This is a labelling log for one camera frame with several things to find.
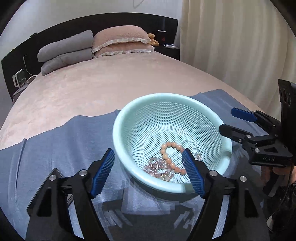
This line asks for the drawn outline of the cream curtain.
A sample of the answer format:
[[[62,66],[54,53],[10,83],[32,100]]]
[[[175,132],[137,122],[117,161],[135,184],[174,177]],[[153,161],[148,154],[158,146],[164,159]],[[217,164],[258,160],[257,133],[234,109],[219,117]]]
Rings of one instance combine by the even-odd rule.
[[[181,60],[280,118],[278,80],[295,82],[295,35],[270,1],[183,1]]]

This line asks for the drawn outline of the mint green plastic basket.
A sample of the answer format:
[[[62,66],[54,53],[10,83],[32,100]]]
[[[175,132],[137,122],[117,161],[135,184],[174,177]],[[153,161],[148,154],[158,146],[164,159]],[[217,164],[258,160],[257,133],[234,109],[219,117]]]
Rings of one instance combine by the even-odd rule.
[[[192,193],[183,169],[181,150],[189,149],[209,170],[224,174],[232,142],[222,137],[221,118],[203,103],[179,94],[156,93],[127,104],[113,125],[113,144],[120,162],[133,178],[148,187],[174,194]]]

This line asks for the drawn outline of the black nightstand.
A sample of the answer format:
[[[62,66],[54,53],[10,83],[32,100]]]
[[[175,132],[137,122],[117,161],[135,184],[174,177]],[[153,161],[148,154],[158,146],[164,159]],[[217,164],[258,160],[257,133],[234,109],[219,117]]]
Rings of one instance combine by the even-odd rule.
[[[180,60],[180,49],[176,48],[167,48],[165,46],[157,46],[154,50],[158,53],[161,53],[165,56],[171,57],[176,60]]]

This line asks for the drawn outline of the blue cloth mat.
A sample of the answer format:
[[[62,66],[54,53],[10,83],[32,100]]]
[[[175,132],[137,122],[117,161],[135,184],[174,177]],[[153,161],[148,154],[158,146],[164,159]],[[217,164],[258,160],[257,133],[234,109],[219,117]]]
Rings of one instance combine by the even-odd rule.
[[[242,105],[223,90],[190,97],[208,106],[231,126],[261,136],[254,123],[235,118],[232,108]],[[119,111],[105,115],[76,116],[61,127],[41,133],[1,150],[1,209],[21,236],[25,237],[27,207],[53,169],[68,177],[101,159],[114,149],[112,129]],[[265,199],[260,168],[247,161],[247,153],[232,144],[230,164],[223,174],[246,175],[261,199]],[[203,199],[194,193],[157,191],[133,178],[118,156],[102,193],[94,200],[98,217],[112,240],[185,240],[201,211]]]

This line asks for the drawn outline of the upper pink pillow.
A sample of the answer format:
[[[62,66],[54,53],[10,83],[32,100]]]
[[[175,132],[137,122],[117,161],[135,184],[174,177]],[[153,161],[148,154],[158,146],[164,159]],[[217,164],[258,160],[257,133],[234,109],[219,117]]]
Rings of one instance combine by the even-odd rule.
[[[141,27],[134,25],[116,26],[98,32],[93,39],[92,52],[95,53],[109,45],[119,43],[142,42],[148,44],[148,33]]]

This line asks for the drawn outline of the pink pillow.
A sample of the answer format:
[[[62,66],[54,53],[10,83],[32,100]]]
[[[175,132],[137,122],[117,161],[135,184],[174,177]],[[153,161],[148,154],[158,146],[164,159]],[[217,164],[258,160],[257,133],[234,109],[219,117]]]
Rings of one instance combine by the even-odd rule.
[[[109,45],[119,43],[142,42],[148,44],[148,33],[141,27],[134,25],[116,26],[98,32],[93,39],[92,52],[95,53]]]
[[[119,43],[108,45],[99,51],[94,53],[94,56],[113,56],[120,54],[128,53],[151,53],[154,51],[154,47],[151,44],[144,44],[142,42],[133,42],[133,43]]]

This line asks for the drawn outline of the upper grey folded blanket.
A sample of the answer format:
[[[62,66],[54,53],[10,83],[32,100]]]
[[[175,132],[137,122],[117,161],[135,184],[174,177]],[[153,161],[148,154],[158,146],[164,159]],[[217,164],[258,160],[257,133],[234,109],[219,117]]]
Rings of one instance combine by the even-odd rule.
[[[44,63],[65,53],[91,48],[92,44],[93,32],[86,30],[72,37],[45,45],[39,50],[37,59]]]

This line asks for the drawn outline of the lower pink pillow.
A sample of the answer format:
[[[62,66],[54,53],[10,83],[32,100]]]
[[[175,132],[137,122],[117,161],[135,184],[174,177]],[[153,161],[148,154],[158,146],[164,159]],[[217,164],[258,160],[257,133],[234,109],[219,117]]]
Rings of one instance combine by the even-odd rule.
[[[151,44],[144,44],[142,42],[133,42],[133,43],[119,43],[108,45],[99,51],[94,53],[94,56],[113,56],[120,54],[128,53],[151,53],[154,51],[154,47]]]

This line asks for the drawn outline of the white bedside device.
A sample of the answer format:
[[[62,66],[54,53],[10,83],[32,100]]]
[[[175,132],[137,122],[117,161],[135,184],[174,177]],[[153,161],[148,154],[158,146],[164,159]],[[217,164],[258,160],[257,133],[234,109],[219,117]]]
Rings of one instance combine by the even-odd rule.
[[[19,70],[16,74],[12,76],[14,86],[17,88],[22,88],[25,85],[28,85],[29,82],[26,78],[24,69]]]

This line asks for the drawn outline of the black headboard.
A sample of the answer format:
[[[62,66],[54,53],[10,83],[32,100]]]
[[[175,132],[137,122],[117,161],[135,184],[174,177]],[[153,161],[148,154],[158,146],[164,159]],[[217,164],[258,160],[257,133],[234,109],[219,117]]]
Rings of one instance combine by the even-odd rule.
[[[6,56],[1,57],[1,66],[9,96],[12,98],[17,91],[13,83],[13,75],[18,71],[28,70],[29,73],[25,74],[27,78],[29,74],[38,75],[41,72],[42,63],[38,61],[37,54],[45,45],[86,30],[97,34],[104,29],[123,25],[139,26],[147,33],[155,34],[157,40],[164,38],[166,43],[172,44],[177,33],[178,21],[167,16],[143,13],[104,13],[72,19],[35,33],[13,48]]]

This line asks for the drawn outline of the brown teddy bear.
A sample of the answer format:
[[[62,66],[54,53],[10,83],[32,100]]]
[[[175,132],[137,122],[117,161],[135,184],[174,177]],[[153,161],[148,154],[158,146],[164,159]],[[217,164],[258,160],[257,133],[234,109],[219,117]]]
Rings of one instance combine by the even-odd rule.
[[[159,46],[159,42],[157,40],[155,40],[155,35],[152,33],[148,34],[148,37],[150,38],[149,43],[154,46],[154,47],[158,47]]]

